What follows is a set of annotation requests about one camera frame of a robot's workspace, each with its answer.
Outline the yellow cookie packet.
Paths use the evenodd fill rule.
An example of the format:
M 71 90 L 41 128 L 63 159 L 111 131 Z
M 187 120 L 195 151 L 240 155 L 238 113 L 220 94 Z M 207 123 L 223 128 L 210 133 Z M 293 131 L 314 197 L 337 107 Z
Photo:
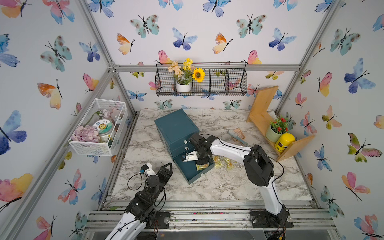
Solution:
M 222 168 L 224 166 L 222 161 L 221 161 L 220 156 L 213 156 L 213 160 L 214 160 L 214 164 L 215 164 L 216 169 Z
M 196 165 L 197 171 L 205 170 L 209 167 L 209 164 L 203 164 L 203 165 Z
M 223 158 L 225 163 L 226 163 L 226 166 L 227 166 L 227 170 L 232 170 L 234 168 L 234 165 L 232 164 L 231 160 L 228 159 L 228 158 Z

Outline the teal bottom drawer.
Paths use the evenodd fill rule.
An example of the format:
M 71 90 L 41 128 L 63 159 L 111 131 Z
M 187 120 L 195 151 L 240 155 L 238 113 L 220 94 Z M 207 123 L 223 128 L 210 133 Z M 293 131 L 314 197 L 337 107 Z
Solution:
M 197 166 L 194 161 L 182 161 L 182 154 L 174 157 L 173 161 L 189 185 L 200 179 L 203 175 L 207 174 L 215 166 L 213 160 L 209 160 L 209 166 L 206 169 L 197 170 Z

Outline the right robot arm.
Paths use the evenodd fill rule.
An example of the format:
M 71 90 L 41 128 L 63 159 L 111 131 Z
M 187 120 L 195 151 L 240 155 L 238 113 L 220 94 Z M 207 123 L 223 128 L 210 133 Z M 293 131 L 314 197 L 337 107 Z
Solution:
M 251 183 L 258 186 L 265 203 L 265 210 L 278 216 L 283 210 L 275 185 L 274 164 L 262 147 L 242 147 L 227 143 L 215 136 L 204 138 L 199 134 L 190 137 L 194 151 L 185 156 L 186 160 L 207 163 L 213 156 L 221 156 L 243 164 Z

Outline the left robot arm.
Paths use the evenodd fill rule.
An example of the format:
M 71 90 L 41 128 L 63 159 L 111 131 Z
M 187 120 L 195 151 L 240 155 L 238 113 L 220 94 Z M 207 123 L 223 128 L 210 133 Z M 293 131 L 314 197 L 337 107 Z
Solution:
M 161 193 L 166 201 L 165 186 L 173 174 L 172 163 L 165 164 L 155 172 L 150 163 L 141 166 L 139 176 L 146 176 L 144 188 L 135 194 L 135 197 L 126 207 L 118 224 L 106 237 L 107 240 L 135 240 L 147 227 L 148 222 L 154 222 L 159 210 L 155 210 L 156 201 Z

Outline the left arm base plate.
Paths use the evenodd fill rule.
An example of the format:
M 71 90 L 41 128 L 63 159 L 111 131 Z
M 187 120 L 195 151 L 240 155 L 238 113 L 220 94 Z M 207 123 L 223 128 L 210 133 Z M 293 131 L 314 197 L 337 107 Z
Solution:
M 168 229 L 171 222 L 171 213 L 169 212 L 157 212 L 150 214 L 145 223 L 146 229 L 152 230 L 164 230 Z

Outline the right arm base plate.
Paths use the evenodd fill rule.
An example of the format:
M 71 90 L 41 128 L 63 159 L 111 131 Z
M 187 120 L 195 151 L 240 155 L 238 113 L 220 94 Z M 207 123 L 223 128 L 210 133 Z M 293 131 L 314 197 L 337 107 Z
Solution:
M 293 218 L 288 210 L 282 209 L 277 215 L 266 210 L 250 212 L 250 221 L 253 228 L 293 228 Z

